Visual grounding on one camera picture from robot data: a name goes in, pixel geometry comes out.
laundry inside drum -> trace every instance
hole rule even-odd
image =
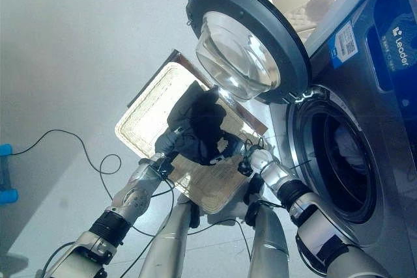
[[[327,104],[298,112],[293,134],[299,171],[346,220],[364,223],[375,207],[375,173],[366,142],[353,123]]]

washing machine door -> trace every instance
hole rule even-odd
[[[371,149],[355,116],[337,94],[323,87],[313,90],[314,97],[287,110],[295,171],[344,220],[365,223],[377,201]]]
[[[268,0],[188,0],[197,58],[239,100],[292,103],[311,81],[297,33]]]

black cable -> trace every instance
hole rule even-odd
[[[313,273],[315,273],[316,275],[318,275],[320,277],[326,277],[327,276],[325,273],[322,273],[321,271],[316,270],[312,265],[308,264],[306,258],[302,254],[298,245],[297,245],[297,249],[298,249],[298,253],[300,254],[301,260],[303,261],[304,265],[306,265],[309,270],[311,270]]]
[[[37,140],[37,142],[35,142],[33,145],[31,145],[29,148],[27,148],[27,149],[25,149],[25,150],[23,150],[23,151],[21,151],[21,152],[17,152],[17,153],[12,153],[11,155],[12,156],[17,156],[17,155],[19,155],[19,154],[23,154],[23,153],[25,153],[25,152],[28,152],[30,149],[32,149],[32,148],[34,148],[47,134],[49,134],[49,133],[51,133],[51,132],[62,132],[62,133],[67,133],[67,134],[69,134],[69,135],[73,135],[74,137],[76,137],[79,141],[80,141],[80,143],[81,143],[81,145],[83,146],[83,149],[84,149],[84,153],[85,153],[85,156],[86,156],[86,158],[87,158],[87,161],[89,162],[89,164],[91,165],[91,167],[96,171],[96,172],[98,172],[98,173],[100,173],[100,170],[99,169],[97,169],[95,166],[94,166],[94,164],[92,163],[92,161],[91,161],[91,159],[90,159],[90,156],[89,156],[89,154],[88,154],[88,152],[87,152],[87,148],[85,148],[85,144],[84,144],[84,141],[83,141],[83,139],[81,139],[77,134],[75,134],[75,133],[72,133],[72,132],[68,132],[68,131],[66,131],[66,130],[60,130],[60,129],[56,129],[56,130],[48,130],[46,133],[44,133],[43,135],[42,135],[42,137],[41,138],[39,138],[38,140]],[[121,168],[121,166],[122,166],[122,159],[120,158],[120,156],[118,156],[117,154],[109,154],[109,156],[115,156],[118,160],[119,160],[119,166],[117,167],[117,169],[115,170],[115,171],[113,171],[113,172],[109,172],[109,173],[105,173],[105,172],[102,172],[102,174],[104,174],[104,175],[112,175],[112,174],[115,174],[115,173],[117,173],[118,171],[119,171],[119,169]]]
[[[104,187],[104,189],[105,189],[105,191],[106,191],[106,193],[108,194],[108,196],[109,196],[109,198],[111,199],[111,200],[113,200],[113,197],[111,196],[111,193],[110,193],[110,191],[109,191],[109,189],[107,188],[107,186],[106,186],[106,183],[104,182],[104,178],[103,178],[103,175],[113,175],[113,174],[115,174],[115,173],[117,173],[118,171],[119,171],[119,169],[121,168],[121,166],[122,166],[122,159],[120,158],[120,156],[118,156],[117,154],[108,154],[107,156],[105,156],[103,159],[102,159],[102,161],[100,162],[100,166],[99,166],[99,168],[97,169],[95,166],[94,166],[94,164],[92,163],[92,161],[91,161],[91,159],[90,159],[90,156],[89,156],[89,154],[88,154],[88,152],[87,152],[87,148],[86,148],[86,146],[85,146],[85,143],[84,143],[84,141],[81,139],[81,137],[80,136],[78,136],[77,134],[75,134],[75,133],[72,133],[72,132],[68,132],[68,131],[66,131],[66,130],[61,130],[61,129],[53,129],[53,130],[48,130],[46,133],[44,133],[33,145],[31,145],[29,148],[26,148],[25,150],[23,150],[23,151],[20,151],[20,152],[17,152],[17,153],[12,153],[11,155],[12,156],[17,156],[17,155],[20,155],[20,154],[24,154],[24,153],[26,153],[26,152],[28,152],[28,151],[30,151],[32,148],[34,148],[35,146],[37,146],[37,144],[45,137],[45,136],[47,136],[47,134],[49,134],[49,133],[51,133],[51,132],[62,132],[62,133],[67,133],[67,134],[69,134],[69,135],[73,135],[74,137],[76,137],[77,139],[78,139],[78,141],[81,143],[81,145],[82,145],[82,147],[83,147],[83,150],[84,150],[84,153],[85,153],[85,157],[87,158],[87,161],[89,162],[89,164],[90,164],[90,166],[96,171],[96,172],[98,172],[98,174],[100,175],[100,180],[101,180],[101,182],[102,182],[102,185],[103,185],[103,187]],[[250,139],[247,139],[246,141],[245,141],[245,151],[246,151],[246,153],[247,153],[247,149],[246,149],[246,145],[248,144],[248,143],[250,143],[251,145],[253,144],[252,143],[252,141],[250,140]],[[112,172],[103,172],[102,171],[102,166],[103,166],[103,163],[105,162],[105,160],[108,158],[108,157],[111,157],[111,156],[114,156],[114,157],[116,157],[118,160],[119,160],[119,165],[118,165],[118,167],[114,170],[114,171],[112,171]],[[152,237],[152,239],[149,241],[149,243],[145,246],[145,248],[142,250],[142,252],[139,254],[139,256],[133,261],[133,263],[124,271],[124,273],[121,275],[121,278],[122,277],[124,277],[129,271],[130,271],[130,269],[135,265],[135,263],[140,259],[140,257],[144,254],[144,252],[146,251],[146,249],[149,247],[149,245],[153,242],[153,240],[155,239],[155,237],[165,228],[165,226],[167,225],[167,222],[169,221],[169,218],[171,217],[171,214],[172,214],[172,211],[173,211],[173,207],[174,207],[174,192],[173,192],[173,190],[174,190],[174,188],[175,188],[175,184],[174,184],[174,182],[172,181],[172,180],[170,180],[170,179],[168,179],[168,178],[165,178],[164,179],[164,181],[165,181],[165,183],[168,185],[168,187],[169,187],[169,189],[168,190],[166,190],[166,191],[163,191],[163,192],[160,192],[160,193],[157,193],[157,194],[155,194],[155,195],[153,195],[152,197],[159,197],[160,195],[164,195],[164,194],[166,194],[166,193],[169,193],[169,192],[171,192],[171,194],[172,194],[172,201],[171,201],[171,209],[170,209],[170,211],[169,211],[169,214],[168,214],[168,217],[167,217],[167,219],[166,219],[166,222],[165,222],[165,225],[155,234],[155,235],[152,235],[152,234],[147,234],[146,232],[143,232],[143,231],[141,231],[141,230],[139,230],[139,229],[137,229],[137,228],[135,228],[135,227],[132,227],[133,229],[135,229],[136,231],[138,231],[139,233],[141,233],[141,234],[144,234],[144,235],[146,235],[146,236],[150,236],[150,237]],[[217,224],[219,224],[219,223],[223,223],[223,222],[225,222],[225,221],[234,221],[235,223],[237,223],[237,221],[236,220],[234,220],[234,219],[225,219],[225,220],[223,220],[223,221],[219,221],[219,222],[217,222],[217,223],[215,223],[215,224],[213,224],[213,225],[211,225],[211,226],[209,226],[209,227],[207,227],[207,228],[205,228],[205,229],[202,229],[202,230],[199,230],[199,231],[197,231],[197,232],[192,232],[192,233],[189,233],[189,235],[192,235],[192,234],[197,234],[197,233],[200,233],[200,232],[203,232],[204,230],[207,230],[207,229],[209,229],[209,228],[211,228],[211,227],[213,227],[213,226],[215,226],[215,225],[217,225]],[[244,235],[244,233],[243,233],[243,229],[242,229],[242,227],[240,226],[240,224],[239,223],[237,223],[237,225],[239,226],[239,228],[240,228],[240,231],[241,231],[241,233],[242,233],[242,235],[243,235],[243,238],[244,238],[244,241],[245,241],[245,244],[246,244],[246,249],[248,250],[248,255],[249,255],[249,259],[251,259],[251,256],[250,256],[250,251],[249,251],[249,246],[248,246],[248,242],[247,242],[247,240],[246,240],[246,237],[245,237],[245,235]],[[53,254],[49,257],[49,259],[48,259],[48,261],[45,263],[45,266],[44,266],[44,269],[42,270],[42,274],[41,274],[41,278],[43,278],[44,276],[45,276],[45,274],[46,274],[46,270],[47,270],[47,268],[48,268],[48,266],[49,266],[49,264],[50,264],[50,262],[52,261],[52,259],[53,259],[53,257],[60,251],[60,250],[62,250],[63,248],[65,248],[65,247],[67,247],[67,246],[69,246],[69,245],[72,245],[74,242],[68,242],[68,243],[66,243],[66,244],[64,244],[64,245],[62,245],[62,246],[60,246],[59,248],[57,248],[54,252],[53,252]]]
[[[262,204],[266,204],[267,206],[272,206],[274,208],[285,208],[282,205],[276,204],[276,203],[272,203],[266,200],[258,200],[258,202],[262,203]]]
[[[300,163],[298,165],[295,165],[295,166],[291,167],[290,169],[296,169],[297,167],[300,167],[301,165],[307,164],[309,162],[311,162],[311,160],[304,161],[304,162],[302,162],[302,163]]]
[[[168,178],[166,178],[165,180],[165,183],[169,186],[169,187],[171,187],[169,184],[168,184],[168,181],[169,182],[171,182],[172,184],[173,184],[173,182],[172,182],[172,180],[170,180],[170,179],[168,179]],[[147,250],[147,248],[151,245],[151,243],[154,241],[154,239],[156,238],[156,236],[159,234],[159,233],[161,233],[161,231],[163,231],[163,229],[166,227],[166,225],[168,224],[168,221],[169,221],[169,219],[171,218],[171,214],[172,214],[172,211],[173,211],[173,209],[174,209],[174,191],[171,189],[171,194],[172,194],[172,200],[171,200],[171,209],[169,210],[169,213],[168,213],[168,216],[167,216],[167,219],[166,219],[166,221],[165,221],[165,225],[163,225],[163,227],[156,233],[156,235],[151,239],[151,240],[149,240],[149,242],[148,242],[148,244],[145,246],[145,248],[142,250],[142,252],[140,252],[140,254],[139,254],[139,256],[133,261],[133,263],[131,263],[131,265],[122,273],[122,275],[120,276],[120,278],[123,278],[131,269],[132,269],[132,267],[136,264],[136,262],[141,258],[141,256],[144,254],[144,252]]]
[[[203,231],[205,231],[205,230],[207,230],[207,229],[210,229],[211,227],[216,226],[217,224],[224,223],[225,221],[234,221],[234,222],[235,222],[235,224],[239,226],[239,228],[240,228],[240,232],[242,233],[242,236],[243,236],[243,240],[245,241],[245,244],[246,244],[246,250],[248,251],[249,261],[251,261],[251,260],[252,260],[252,257],[251,257],[251,255],[250,255],[248,241],[246,240],[245,234],[243,233],[242,226],[240,226],[240,223],[239,223],[236,219],[231,219],[231,218],[229,218],[229,219],[224,219],[224,220],[222,220],[222,221],[218,221],[218,222],[214,223],[213,225],[210,225],[210,226],[208,226],[208,227],[206,227],[206,228],[203,228],[203,229],[201,229],[201,230],[199,230],[199,231],[189,232],[187,235],[188,235],[188,236],[191,236],[191,235],[193,235],[193,234],[199,234],[200,232],[203,232]]]
[[[55,257],[55,255],[62,250],[65,247],[68,247],[69,245],[74,244],[75,242],[68,242],[66,244],[63,244],[62,246],[60,246],[58,249],[56,249],[52,255],[49,257],[49,259],[46,261],[44,269],[42,270],[42,273],[40,274],[40,278],[44,278],[45,274],[46,274],[46,270],[48,269],[48,266],[50,265],[50,262],[52,261],[52,259]]]
[[[258,146],[260,146],[262,149],[264,148],[264,146],[265,146],[265,142],[264,142],[264,140],[263,140],[263,137],[262,136],[260,136],[259,137],[259,139],[258,139]]]
[[[262,173],[263,173],[263,171],[269,166],[269,165],[271,165],[272,163],[275,163],[276,162],[276,160],[272,160],[272,161],[269,161],[267,164],[265,164],[265,166],[264,167],[262,167],[262,169],[261,169],[261,171],[259,172],[259,174],[261,175]]]

robotic hand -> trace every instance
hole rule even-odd
[[[202,165],[214,165],[244,150],[242,141],[220,128],[225,109],[217,104],[218,89],[204,91],[194,81],[172,108],[168,129],[155,143],[155,151],[173,159],[178,153]],[[223,138],[227,147],[223,152],[217,148]]]
[[[298,227],[296,243],[311,266],[330,278],[389,278],[387,271],[363,252],[354,234],[331,206],[296,179],[266,150],[250,154],[250,166],[281,201]]]
[[[45,278],[105,278],[109,264],[135,220],[147,210],[160,182],[173,170],[162,154],[141,159],[127,185],[88,231],[51,267]]]

front-load washing machine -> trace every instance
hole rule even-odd
[[[270,103],[282,163],[393,277],[417,277],[417,0],[345,4],[309,55],[267,0],[189,0],[187,15],[215,82]]]
[[[311,56],[310,93],[271,105],[283,161],[393,277],[417,277],[416,18],[417,0],[361,0]]]

